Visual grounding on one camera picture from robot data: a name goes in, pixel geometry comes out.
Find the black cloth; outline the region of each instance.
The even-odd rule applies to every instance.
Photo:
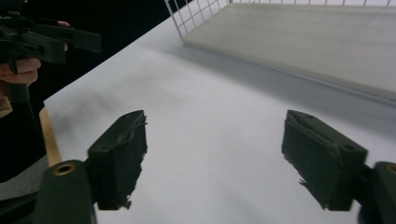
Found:
[[[46,154],[43,135],[29,104],[12,104],[0,119],[0,183],[27,169]]]

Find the wire rack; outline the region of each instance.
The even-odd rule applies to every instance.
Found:
[[[229,4],[273,4],[315,6],[396,6],[392,0],[165,0],[177,32],[182,38]]]

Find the screw hole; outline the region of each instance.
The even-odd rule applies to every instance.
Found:
[[[349,151],[353,151],[353,150],[355,150],[356,148],[354,148],[353,146],[350,146],[350,145],[345,145],[344,146],[347,150],[349,150]]]
[[[53,171],[54,175],[68,175],[76,170],[76,165],[73,163],[67,163],[59,166]]]

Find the black background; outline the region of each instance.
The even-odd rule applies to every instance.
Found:
[[[29,87],[33,116],[30,112],[26,115],[26,106],[14,105],[14,111],[0,119],[0,183],[45,155],[42,134],[36,127],[40,126],[38,113],[46,99],[170,17],[163,0],[28,0],[20,13],[25,17],[67,21],[76,29],[97,33],[102,37],[102,52],[71,46],[65,64],[42,62],[38,80]]]

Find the white wire rack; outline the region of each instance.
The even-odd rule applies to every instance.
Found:
[[[396,6],[392,0],[165,0],[180,38],[207,21],[229,4],[319,5],[319,6]]]

